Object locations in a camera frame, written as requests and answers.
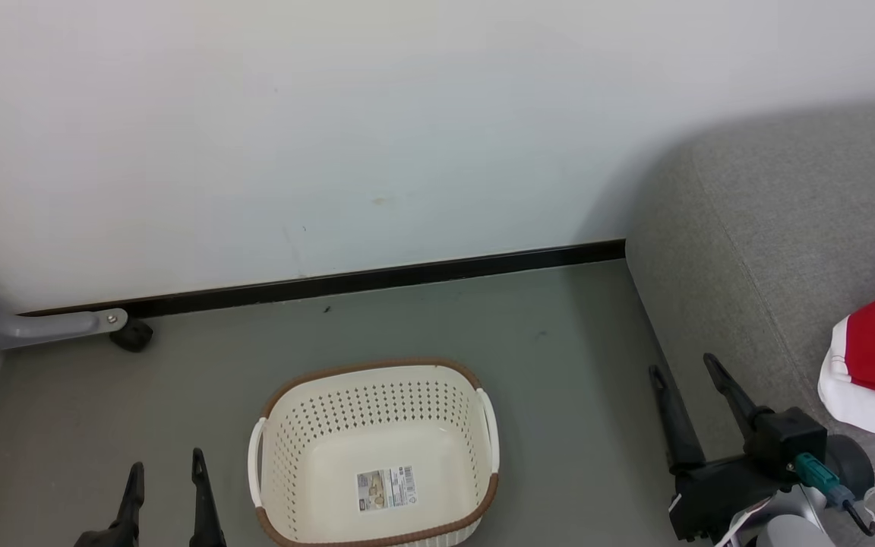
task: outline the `barcode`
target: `barcode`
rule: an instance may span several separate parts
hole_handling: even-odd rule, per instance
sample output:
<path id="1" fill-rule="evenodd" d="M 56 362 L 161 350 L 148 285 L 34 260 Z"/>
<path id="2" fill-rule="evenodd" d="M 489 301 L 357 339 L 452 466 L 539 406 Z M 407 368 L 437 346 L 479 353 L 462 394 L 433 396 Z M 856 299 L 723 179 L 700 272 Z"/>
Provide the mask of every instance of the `barcode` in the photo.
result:
<path id="1" fill-rule="evenodd" d="M 412 467 L 403 468 L 403 484 L 407 487 L 407 494 L 417 492 L 417 488 L 414 485 L 414 471 Z"/>

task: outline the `brown basket rim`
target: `brown basket rim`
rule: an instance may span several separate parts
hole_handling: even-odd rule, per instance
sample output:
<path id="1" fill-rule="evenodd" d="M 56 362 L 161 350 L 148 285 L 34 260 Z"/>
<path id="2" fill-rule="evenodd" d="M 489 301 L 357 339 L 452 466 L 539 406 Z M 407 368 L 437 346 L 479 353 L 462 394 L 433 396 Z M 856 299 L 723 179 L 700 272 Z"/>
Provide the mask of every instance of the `brown basket rim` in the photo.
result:
<path id="1" fill-rule="evenodd" d="M 374 369 L 383 369 L 388 367 L 407 367 L 420 365 L 448 367 L 449 369 L 452 369 L 464 376 L 475 389 L 479 389 L 480 387 L 482 387 L 482 384 L 480 384 L 479 378 L 475 376 L 475 373 L 472 373 L 472 371 L 470 371 L 465 365 L 462 365 L 461 363 L 457 363 L 450 359 L 444 359 L 441 357 L 414 357 L 409 359 L 371 361 L 368 363 L 361 363 L 357 365 L 347 365 L 343 367 L 326 369 L 323 371 L 304 374 L 302 376 L 293 378 L 291 381 L 283 384 L 282 387 L 279 388 L 279 390 L 275 392 L 274 395 L 272 395 L 270 400 L 265 403 L 265 406 L 263 407 L 263 412 L 261 412 L 261 416 L 263 416 L 263 418 L 265 419 L 268 419 L 268 416 L 270 416 L 270 414 L 272 413 L 272 409 L 275 408 L 275 404 L 279 402 L 279 399 L 281 399 L 283 395 L 289 392 L 289 389 L 296 387 L 296 385 L 305 384 L 305 382 L 307 381 L 315 381 L 320 380 L 321 378 L 329 378 L 331 376 L 340 376 L 342 374 L 349 374 L 353 372 L 361 372 Z M 458 530 L 464 530 L 466 527 L 471 526 L 473 523 L 477 522 L 478 519 L 482 518 L 485 512 L 488 511 L 489 507 L 492 504 L 492 501 L 495 499 L 495 494 L 498 490 L 498 481 L 499 474 L 492 473 L 491 477 L 489 477 L 488 479 L 488 489 L 485 492 L 482 503 L 479 503 L 479 506 L 475 507 L 475 510 L 473 510 L 471 513 L 468 513 L 468 515 L 466 515 L 464 518 L 455 520 L 455 522 L 448 523 L 447 525 L 431 527 L 431 529 L 421 530 L 421 532 L 404 533 L 400 534 L 400 536 L 379 537 L 376 539 L 364 539 L 361 541 L 303 543 L 291 540 L 288 537 L 282 536 L 281 533 L 278 533 L 278 530 L 275 530 L 275 527 L 272 526 L 271 520 L 268 520 L 268 513 L 265 512 L 264 507 L 256 507 L 256 516 L 258 518 L 258 523 L 260 523 L 261 527 L 263 527 L 265 534 L 267 534 L 267 536 L 269 536 L 272 541 L 278 543 L 282 547 L 389 547 L 391 545 L 421 541 L 430 537 L 443 536 L 445 533 L 455 533 L 458 532 Z"/>

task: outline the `gray floor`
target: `gray floor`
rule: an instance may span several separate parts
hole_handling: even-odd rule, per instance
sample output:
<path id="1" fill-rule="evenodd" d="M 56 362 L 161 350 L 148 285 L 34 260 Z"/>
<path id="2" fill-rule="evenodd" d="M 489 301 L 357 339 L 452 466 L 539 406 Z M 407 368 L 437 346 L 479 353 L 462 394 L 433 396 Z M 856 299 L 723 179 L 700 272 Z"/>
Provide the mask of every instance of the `gray floor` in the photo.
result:
<path id="1" fill-rule="evenodd" d="M 652 333 L 623 261 L 150 320 L 133 356 L 104 337 L 17 350 L 0 376 L 0 547 L 73 545 L 109 525 L 133 461 L 141 545 L 185 545 L 201 447 L 229 546 L 271 546 L 245 456 L 261 405 L 323 367 L 445 356 L 500 425 L 498 497 L 468 544 L 673 545 L 671 478 L 646 381 Z"/>

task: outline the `label sticker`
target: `label sticker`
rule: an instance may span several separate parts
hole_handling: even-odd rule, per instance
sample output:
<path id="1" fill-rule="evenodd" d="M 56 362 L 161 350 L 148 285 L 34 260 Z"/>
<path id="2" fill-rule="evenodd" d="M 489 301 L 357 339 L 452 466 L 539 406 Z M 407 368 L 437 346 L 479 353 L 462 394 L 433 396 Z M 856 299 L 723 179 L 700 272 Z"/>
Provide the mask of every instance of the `label sticker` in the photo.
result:
<path id="1" fill-rule="evenodd" d="M 358 474 L 357 498 L 361 513 L 414 505 L 417 503 L 414 468 L 391 467 Z"/>

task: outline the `white plastic basket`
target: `white plastic basket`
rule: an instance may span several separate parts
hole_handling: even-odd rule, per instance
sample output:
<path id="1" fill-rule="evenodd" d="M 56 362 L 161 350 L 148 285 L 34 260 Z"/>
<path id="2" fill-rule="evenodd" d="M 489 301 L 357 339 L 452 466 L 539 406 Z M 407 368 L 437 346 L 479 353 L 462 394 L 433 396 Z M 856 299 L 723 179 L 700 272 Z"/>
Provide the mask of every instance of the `white plastic basket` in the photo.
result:
<path id="1" fill-rule="evenodd" d="M 457 545 L 495 498 L 498 467 L 488 395 L 443 359 L 296 378 L 249 441 L 249 492 L 282 547 Z"/>

